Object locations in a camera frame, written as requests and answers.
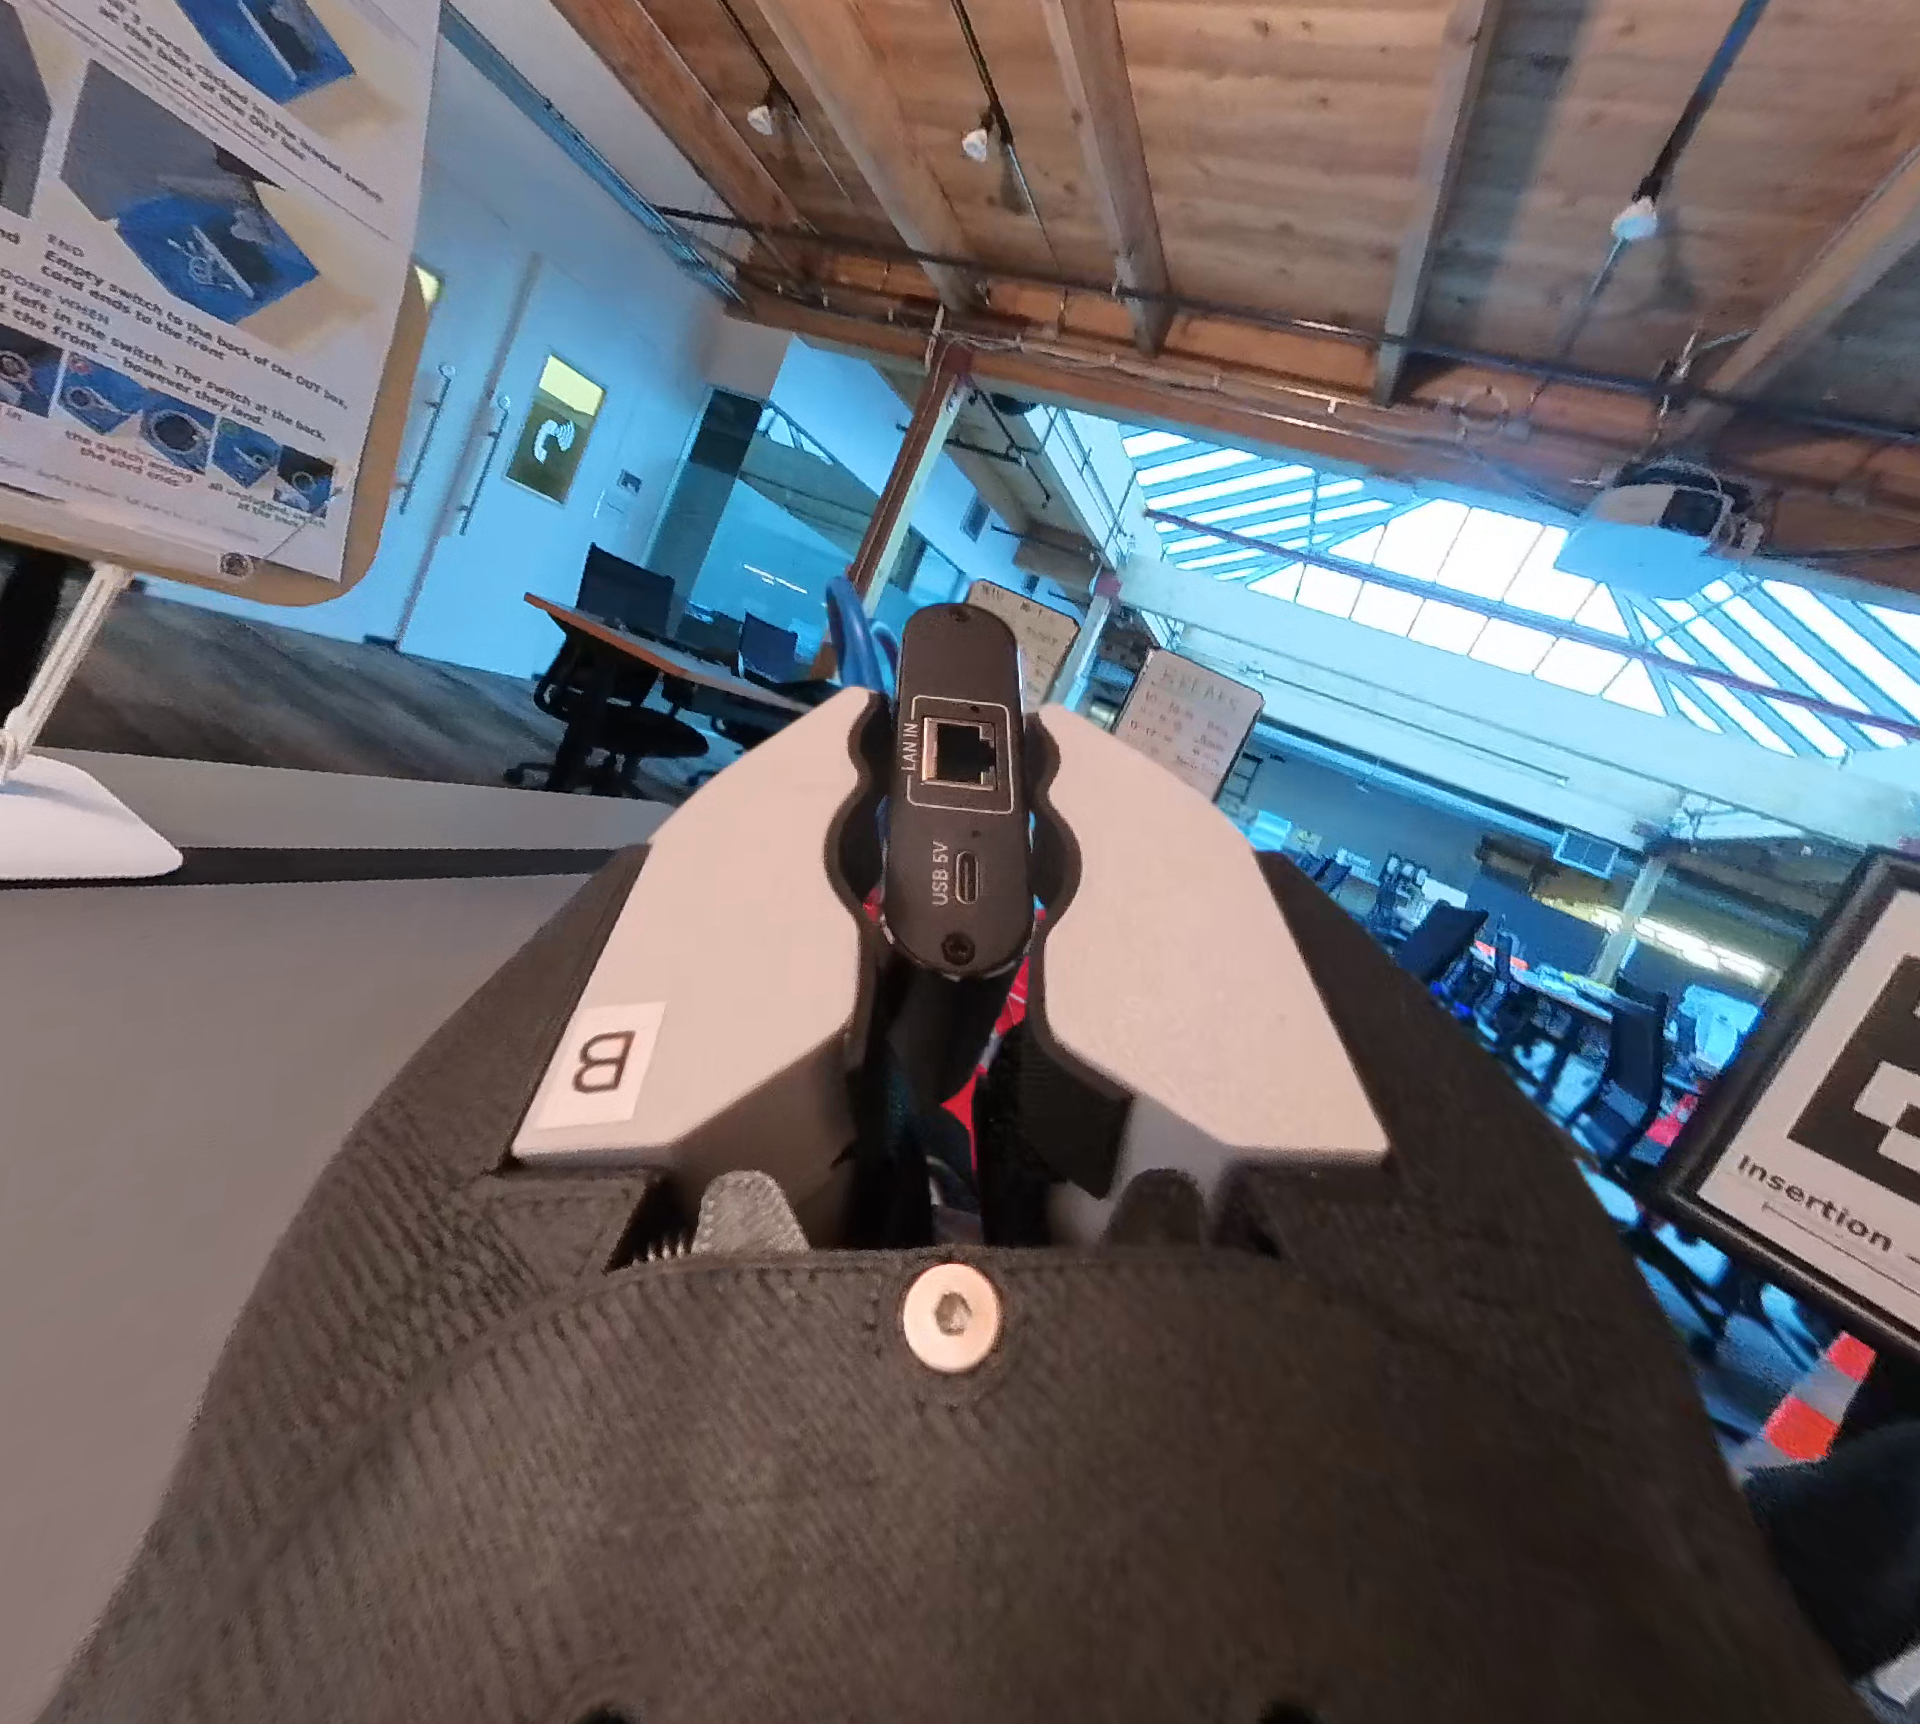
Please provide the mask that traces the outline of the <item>wooden support post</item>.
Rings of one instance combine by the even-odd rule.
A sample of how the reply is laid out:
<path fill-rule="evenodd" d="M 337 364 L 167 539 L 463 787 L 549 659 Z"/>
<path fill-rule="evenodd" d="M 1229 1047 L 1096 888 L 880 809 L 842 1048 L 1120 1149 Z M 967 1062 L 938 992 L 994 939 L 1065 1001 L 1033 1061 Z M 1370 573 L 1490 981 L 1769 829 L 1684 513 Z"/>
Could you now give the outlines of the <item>wooden support post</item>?
<path fill-rule="evenodd" d="M 945 451 L 949 433 L 971 395 L 973 352 L 967 345 L 939 339 L 931 345 L 919 391 L 901 433 L 887 482 L 876 494 L 873 515 L 847 566 L 847 581 L 866 619 L 876 619 L 880 594 L 898 561 L 922 486 Z"/>

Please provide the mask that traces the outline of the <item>instruction board with white stand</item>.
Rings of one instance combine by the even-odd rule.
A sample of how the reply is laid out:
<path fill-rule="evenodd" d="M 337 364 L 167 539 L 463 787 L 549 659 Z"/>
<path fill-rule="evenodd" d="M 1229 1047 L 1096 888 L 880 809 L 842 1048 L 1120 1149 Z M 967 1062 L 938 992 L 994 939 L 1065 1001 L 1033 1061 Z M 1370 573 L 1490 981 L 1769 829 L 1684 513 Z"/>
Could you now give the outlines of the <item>instruction board with white stand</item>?
<path fill-rule="evenodd" d="M 374 559 L 420 364 L 441 0 L 3 0 L 3 881 L 182 854 L 39 750 L 130 580 L 307 606 Z"/>

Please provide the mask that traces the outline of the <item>white ceiling projector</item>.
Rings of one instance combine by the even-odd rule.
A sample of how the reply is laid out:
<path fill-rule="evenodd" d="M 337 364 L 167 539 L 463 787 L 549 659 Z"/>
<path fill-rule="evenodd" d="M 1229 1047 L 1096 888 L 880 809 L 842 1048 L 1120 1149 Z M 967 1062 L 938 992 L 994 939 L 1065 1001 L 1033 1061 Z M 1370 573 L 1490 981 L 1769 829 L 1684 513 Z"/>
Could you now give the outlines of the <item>white ceiling projector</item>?
<path fill-rule="evenodd" d="M 1765 539 L 1751 483 L 1706 464 L 1656 459 L 1622 469 L 1565 535 L 1553 567 L 1660 601 L 1720 581 Z"/>

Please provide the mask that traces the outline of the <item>yellow phone sign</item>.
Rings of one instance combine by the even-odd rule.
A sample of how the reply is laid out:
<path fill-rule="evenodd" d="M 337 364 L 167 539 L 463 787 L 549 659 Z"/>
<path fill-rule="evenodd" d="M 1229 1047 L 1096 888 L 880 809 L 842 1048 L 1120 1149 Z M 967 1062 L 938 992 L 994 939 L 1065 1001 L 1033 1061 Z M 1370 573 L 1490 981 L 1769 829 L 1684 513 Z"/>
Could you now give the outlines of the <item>yellow phone sign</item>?
<path fill-rule="evenodd" d="M 549 503 L 567 503 L 603 399 L 607 388 L 596 378 L 556 352 L 546 354 L 504 478 Z"/>

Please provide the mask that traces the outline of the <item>handwritten list whiteboard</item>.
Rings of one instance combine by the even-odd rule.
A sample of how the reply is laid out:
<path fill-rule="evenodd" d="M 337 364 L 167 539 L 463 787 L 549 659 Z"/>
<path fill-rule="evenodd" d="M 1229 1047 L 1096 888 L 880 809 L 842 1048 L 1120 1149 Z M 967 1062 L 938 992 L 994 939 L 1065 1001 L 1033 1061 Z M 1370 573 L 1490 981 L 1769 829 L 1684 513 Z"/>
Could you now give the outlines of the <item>handwritten list whiteboard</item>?
<path fill-rule="evenodd" d="M 1033 714 L 1051 693 L 1080 634 L 1080 624 L 1065 609 L 1045 606 L 1038 598 L 989 580 L 973 580 L 964 601 L 1009 630 L 1019 650 L 1020 711 Z"/>

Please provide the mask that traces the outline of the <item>handwritten breaks whiteboard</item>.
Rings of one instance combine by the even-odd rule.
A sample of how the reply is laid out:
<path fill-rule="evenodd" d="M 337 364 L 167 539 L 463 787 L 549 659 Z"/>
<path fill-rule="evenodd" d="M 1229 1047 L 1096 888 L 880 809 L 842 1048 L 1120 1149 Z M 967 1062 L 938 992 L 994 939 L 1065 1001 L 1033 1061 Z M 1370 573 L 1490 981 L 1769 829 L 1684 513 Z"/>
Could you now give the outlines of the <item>handwritten breaks whiteboard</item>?
<path fill-rule="evenodd" d="M 1187 655 L 1149 650 L 1117 711 L 1110 736 L 1215 804 L 1262 711 L 1258 685 L 1226 676 Z"/>

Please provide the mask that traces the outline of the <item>black ethernet adapter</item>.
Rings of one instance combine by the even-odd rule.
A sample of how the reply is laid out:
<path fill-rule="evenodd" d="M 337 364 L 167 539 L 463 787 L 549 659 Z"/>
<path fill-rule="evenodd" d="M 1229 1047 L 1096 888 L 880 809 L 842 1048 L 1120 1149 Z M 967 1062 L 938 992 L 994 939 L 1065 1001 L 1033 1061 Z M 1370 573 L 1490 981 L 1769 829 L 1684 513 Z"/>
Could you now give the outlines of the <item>black ethernet adapter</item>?
<path fill-rule="evenodd" d="M 1019 643 L 960 601 L 917 609 L 898 658 L 880 921 L 917 969 L 984 980 L 1036 927 Z"/>

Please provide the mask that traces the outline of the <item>framed marker tag board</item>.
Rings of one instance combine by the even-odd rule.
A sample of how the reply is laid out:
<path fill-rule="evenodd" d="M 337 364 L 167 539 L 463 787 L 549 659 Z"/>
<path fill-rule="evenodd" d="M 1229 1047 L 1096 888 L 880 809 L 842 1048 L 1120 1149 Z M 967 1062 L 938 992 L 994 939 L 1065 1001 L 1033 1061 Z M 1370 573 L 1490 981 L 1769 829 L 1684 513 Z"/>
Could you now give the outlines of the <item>framed marker tag board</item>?
<path fill-rule="evenodd" d="M 1917 857 L 1857 862 L 1667 1149 L 1653 1202 L 1917 1358 Z"/>

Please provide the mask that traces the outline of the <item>row of distant office chairs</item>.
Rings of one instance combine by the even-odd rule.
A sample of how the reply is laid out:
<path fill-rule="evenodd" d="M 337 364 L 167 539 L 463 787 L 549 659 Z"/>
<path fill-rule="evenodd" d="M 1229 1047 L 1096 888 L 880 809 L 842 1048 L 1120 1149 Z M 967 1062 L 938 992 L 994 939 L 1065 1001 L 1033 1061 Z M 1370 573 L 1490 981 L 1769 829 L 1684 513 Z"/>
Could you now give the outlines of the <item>row of distant office chairs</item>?
<path fill-rule="evenodd" d="M 1504 963 L 1476 966 L 1471 950 L 1483 927 L 1485 911 L 1439 902 L 1406 937 L 1376 944 L 1363 960 L 1359 998 L 1381 1016 L 1363 1026 L 1363 1057 L 1384 1057 L 1384 1109 L 1406 1114 L 1412 1139 L 1409 1165 L 1394 1165 L 1394 1172 L 1418 1188 L 1462 1184 L 1471 1165 L 1521 1169 L 1545 1156 L 1545 1127 L 1493 1083 L 1497 1061 L 1474 1043 L 1471 1019 L 1453 1013 L 1453 969 L 1507 973 Z M 1580 1100 L 1580 1114 L 1604 1123 L 1600 1141 L 1580 1145 L 1573 1127 L 1553 1127 L 1558 1153 L 1630 1198 L 1643 1230 L 1670 1221 L 1653 1198 L 1653 1162 L 1639 1156 L 1667 1096 L 1667 992 L 1614 990 L 1598 1019 L 1584 990 L 1518 984 L 1518 992 L 1524 1004 L 1570 1009 L 1573 1040 L 1586 1030 L 1607 1036 L 1604 1062 Z"/>

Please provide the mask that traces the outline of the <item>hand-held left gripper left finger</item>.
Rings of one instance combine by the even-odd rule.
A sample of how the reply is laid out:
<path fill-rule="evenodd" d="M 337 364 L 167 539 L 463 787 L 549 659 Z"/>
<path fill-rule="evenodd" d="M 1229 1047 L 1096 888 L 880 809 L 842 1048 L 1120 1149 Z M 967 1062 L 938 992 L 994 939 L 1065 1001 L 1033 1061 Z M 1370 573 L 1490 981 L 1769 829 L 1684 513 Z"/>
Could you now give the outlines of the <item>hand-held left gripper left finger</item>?
<path fill-rule="evenodd" d="M 515 1165 L 638 1165 L 682 1202 L 759 1172 L 805 1240 L 842 1240 L 887 750 L 889 703 L 845 685 L 655 832 L 515 1130 Z"/>

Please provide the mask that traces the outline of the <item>wooden office desk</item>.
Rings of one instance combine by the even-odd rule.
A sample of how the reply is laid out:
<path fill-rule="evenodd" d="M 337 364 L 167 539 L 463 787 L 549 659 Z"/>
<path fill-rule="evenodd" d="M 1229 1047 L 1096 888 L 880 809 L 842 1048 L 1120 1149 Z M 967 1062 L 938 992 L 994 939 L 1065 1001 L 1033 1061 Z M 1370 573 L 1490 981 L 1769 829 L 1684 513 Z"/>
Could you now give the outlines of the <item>wooden office desk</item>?
<path fill-rule="evenodd" d="M 578 606 L 563 606 L 533 589 L 523 601 L 540 609 L 563 643 L 533 682 L 533 707 L 558 722 L 554 756 L 512 766 L 515 790 L 591 791 L 638 798 L 641 766 L 655 760 L 701 760 L 711 742 L 687 722 L 694 704 L 718 707 L 722 725 L 740 725 L 750 743 L 778 732 L 835 690 L 835 679 L 773 685 L 613 627 Z"/>

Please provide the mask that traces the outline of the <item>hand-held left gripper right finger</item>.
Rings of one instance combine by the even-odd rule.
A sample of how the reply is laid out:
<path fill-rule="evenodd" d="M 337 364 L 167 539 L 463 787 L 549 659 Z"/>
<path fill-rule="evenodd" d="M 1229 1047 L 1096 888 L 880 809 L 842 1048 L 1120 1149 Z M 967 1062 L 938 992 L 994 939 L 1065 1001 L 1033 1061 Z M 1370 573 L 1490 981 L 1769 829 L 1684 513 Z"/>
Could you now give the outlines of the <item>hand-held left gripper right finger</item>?
<path fill-rule="evenodd" d="M 1215 1215 L 1254 1169 L 1381 1167 L 1387 1132 L 1247 840 L 1075 711 L 1029 729 L 1026 1145 L 1048 1228 L 1101 1230 L 1149 1172 Z"/>

